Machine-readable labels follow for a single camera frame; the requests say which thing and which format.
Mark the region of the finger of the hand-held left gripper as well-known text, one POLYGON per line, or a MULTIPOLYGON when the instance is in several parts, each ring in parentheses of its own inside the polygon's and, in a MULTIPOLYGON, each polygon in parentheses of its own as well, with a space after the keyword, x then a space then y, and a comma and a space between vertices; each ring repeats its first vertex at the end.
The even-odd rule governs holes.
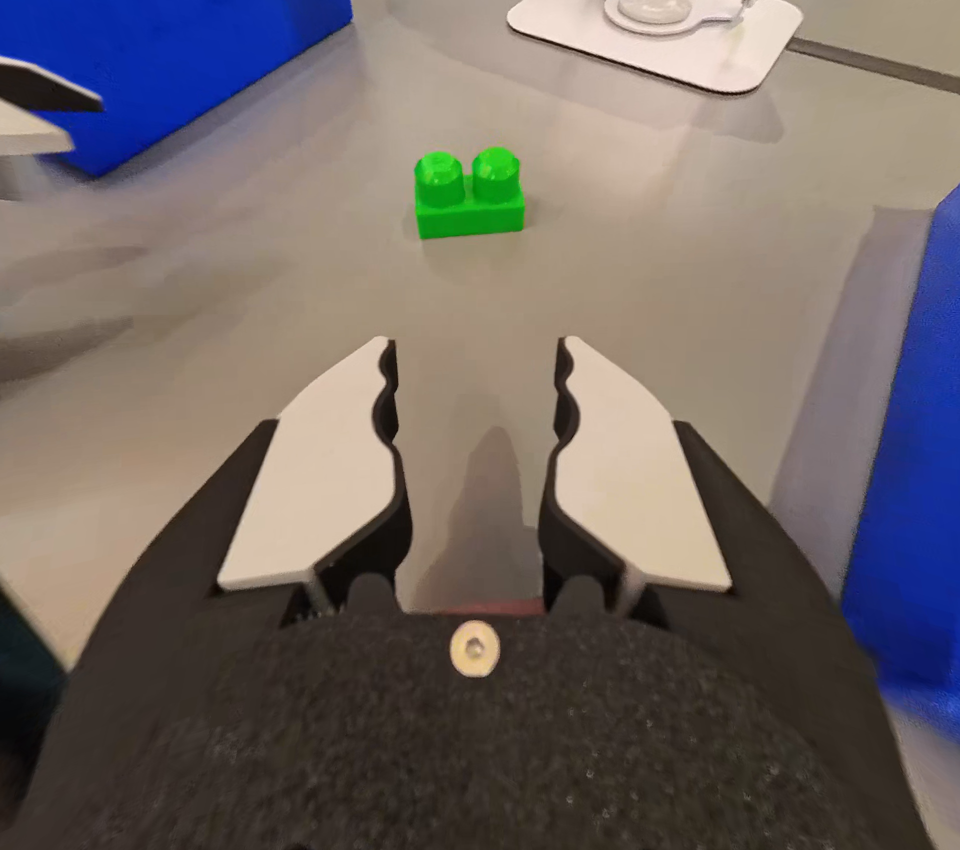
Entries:
POLYGON ((1 57, 1 100, 35 112, 104 111, 103 99, 67 78, 28 61, 1 57))
POLYGON ((70 134, 6 100, 1 100, 2 157, 65 153, 75 148, 70 134))

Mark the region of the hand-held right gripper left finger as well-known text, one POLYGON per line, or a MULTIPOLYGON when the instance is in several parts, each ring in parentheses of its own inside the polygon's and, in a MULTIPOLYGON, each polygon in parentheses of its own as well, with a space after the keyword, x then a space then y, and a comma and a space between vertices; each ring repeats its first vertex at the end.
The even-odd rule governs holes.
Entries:
POLYGON ((374 337, 280 413, 217 576, 222 591, 296 585, 327 613, 363 575, 396 590, 413 537, 395 444, 398 371, 395 341, 374 337))

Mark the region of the person's blue jeans leg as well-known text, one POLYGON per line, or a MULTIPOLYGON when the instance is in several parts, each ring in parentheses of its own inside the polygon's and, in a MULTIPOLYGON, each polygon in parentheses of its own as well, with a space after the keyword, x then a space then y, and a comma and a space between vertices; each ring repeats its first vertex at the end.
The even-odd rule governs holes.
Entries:
POLYGON ((18 606, 1 592, 1 802, 11 818, 25 795, 66 671, 18 606))

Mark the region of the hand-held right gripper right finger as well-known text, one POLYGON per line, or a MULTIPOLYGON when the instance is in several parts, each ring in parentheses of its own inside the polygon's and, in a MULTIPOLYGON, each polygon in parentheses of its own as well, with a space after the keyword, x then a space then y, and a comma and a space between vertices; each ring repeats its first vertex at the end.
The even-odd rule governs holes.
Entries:
POLYGON ((543 602, 570 580, 628 616, 646 587, 728 594, 733 578, 675 421, 654 394, 576 336, 558 339, 556 443, 536 525, 543 602))

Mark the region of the grey desk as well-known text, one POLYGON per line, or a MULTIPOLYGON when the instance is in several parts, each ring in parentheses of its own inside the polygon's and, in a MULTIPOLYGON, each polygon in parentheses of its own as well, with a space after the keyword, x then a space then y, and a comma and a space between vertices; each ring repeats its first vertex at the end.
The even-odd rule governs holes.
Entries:
POLYGON ((930 848, 894 730, 765 492, 894 156, 868 118, 958 103, 777 65, 707 101, 496 23, 509 0, 357 0, 303 65, 166 164, 2 207, 2 291, 151 277, 113 339, 2 388, 7 586, 85 640, 3 848, 930 848), (421 240, 426 153, 509 148, 520 232, 421 240), (654 618, 288 622, 295 587, 214 581, 297 391, 395 339, 415 603, 539 588, 557 340, 679 428, 729 596, 654 618))

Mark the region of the green two-stud toy block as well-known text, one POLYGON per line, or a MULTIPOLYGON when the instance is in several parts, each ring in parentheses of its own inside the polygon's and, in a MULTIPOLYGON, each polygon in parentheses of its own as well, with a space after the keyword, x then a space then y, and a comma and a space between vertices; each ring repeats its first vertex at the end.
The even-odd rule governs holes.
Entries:
POLYGON ((452 153, 431 151, 414 166, 414 213, 423 241, 520 232, 526 201, 521 161, 505 147, 474 157, 469 171, 452 153))

